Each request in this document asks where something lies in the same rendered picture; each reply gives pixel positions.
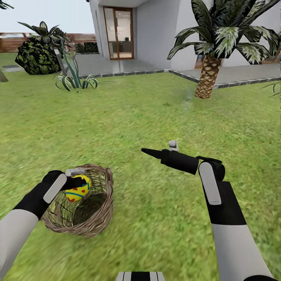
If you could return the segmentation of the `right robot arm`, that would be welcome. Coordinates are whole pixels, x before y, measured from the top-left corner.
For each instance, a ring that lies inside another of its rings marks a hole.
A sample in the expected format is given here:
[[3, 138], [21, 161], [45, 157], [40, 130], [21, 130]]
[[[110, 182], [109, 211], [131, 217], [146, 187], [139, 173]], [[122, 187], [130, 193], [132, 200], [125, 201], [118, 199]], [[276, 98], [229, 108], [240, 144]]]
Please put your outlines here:
[[[223, 181], [222, 161], [179, 153], [177, 140], [169, 141], [169, 147], [142, 151], [180, 171], [196, 174], [198, 168], [213, 229], [220, 281], [278, 281], [256, 246], [230, 182]], [[200, 159], [203, 161], [199, 164]]]

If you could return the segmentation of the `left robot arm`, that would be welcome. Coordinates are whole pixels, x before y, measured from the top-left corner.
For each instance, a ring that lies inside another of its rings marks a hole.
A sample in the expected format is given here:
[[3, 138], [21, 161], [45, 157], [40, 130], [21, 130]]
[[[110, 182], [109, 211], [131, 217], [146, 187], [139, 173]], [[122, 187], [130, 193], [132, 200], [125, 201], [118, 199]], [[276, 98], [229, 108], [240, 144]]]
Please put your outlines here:
[[66, 170], [65, 173], [60, 170], [49, 171], [42, 182], [0, 221], [0, 281], [4, 279], [35, 226], [61, 190], [87, 184], [81, 177], [73, 178], [73, 175], [84, 172], [82, 167]]

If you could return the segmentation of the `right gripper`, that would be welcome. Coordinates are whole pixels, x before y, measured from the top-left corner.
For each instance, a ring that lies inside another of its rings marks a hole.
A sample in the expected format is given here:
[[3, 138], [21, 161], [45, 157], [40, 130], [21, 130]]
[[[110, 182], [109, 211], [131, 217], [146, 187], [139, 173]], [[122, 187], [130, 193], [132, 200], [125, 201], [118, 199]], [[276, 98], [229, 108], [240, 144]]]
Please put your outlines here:
[[160, 163], [165, 164], [168, 167], [173, 167], [177, 170], [184, 171], [184, 167], [187, 164], [187, 156], [184, 153], [170, 151], [169, 149], [155, 150], [142, 148], [144, 153], [161, 159]]

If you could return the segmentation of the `wicker basket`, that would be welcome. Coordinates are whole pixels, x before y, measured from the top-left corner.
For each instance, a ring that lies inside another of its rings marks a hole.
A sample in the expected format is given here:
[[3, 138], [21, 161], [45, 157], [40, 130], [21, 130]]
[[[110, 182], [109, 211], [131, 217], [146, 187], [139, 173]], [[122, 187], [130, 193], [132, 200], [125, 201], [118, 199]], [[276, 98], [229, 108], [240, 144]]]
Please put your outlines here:
[[[95, 170], [96, 174], [103, 173], [106, 191], [102, 189], [101, 192], [91, 194], [89, 197], [85, 195], [86, 197], [81, 199], [79, 204], [76, 205], [74, 215], [71, 219], [64, 217], [64, 213], [61, 210], [64, 204], [60, 203], [56, 197], [53, 200], [54, 206], [57, 207], [56, 211], [52, 211], [48, 208], [47, 212], [50, 216], [44, 213], [40, 220], [45, 224], [46, 228], [54, 233], [66, 233], [80, 237], [93, 238], [98, 234], [101, 234], [112, 220], [112, 215], [114, 213], [113, 172], [109, 167], [104, 168], [96, 164], [85, 164], [81, 167], [88, 171], [90, 179], [92, 179], [92, 187], [94, 188], [98, 186], [98, 183], [94, 181], [90, 170]], [[92, 197], [100, 197], [104, 198], [104, 200], [103, 202], [98, 200], [97, 203], [100, 205], [96, 208], [96, 206], [94, 206], [95, 201], [90, 201]], [[78, 223], [76, 215], [78, 210], [86, 203], [86, 201], [90, 201], [87, 206], [88, 213], [86, 213], [86, 208], [83, 207], [81, 213], [79, 214], [79, 217], [83, 219], [83, 222]], [[65, 222], [61, 223], [63, 220]]]

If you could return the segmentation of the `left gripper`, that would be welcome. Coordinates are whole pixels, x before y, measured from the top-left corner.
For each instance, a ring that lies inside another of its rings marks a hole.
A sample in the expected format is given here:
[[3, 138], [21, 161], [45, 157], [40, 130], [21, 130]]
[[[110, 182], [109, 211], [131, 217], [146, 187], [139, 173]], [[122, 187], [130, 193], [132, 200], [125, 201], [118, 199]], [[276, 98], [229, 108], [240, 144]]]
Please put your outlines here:
[[69, 178], [71, 180], [71, 183], [66, 189], [63, 189], [63, 191], [79, 188], [79, 187], [82, 187], [83, 184], [87, 184], [86, 180], [82, 179], [81, 177], [77, 177], [77, 178], [69, 177]]

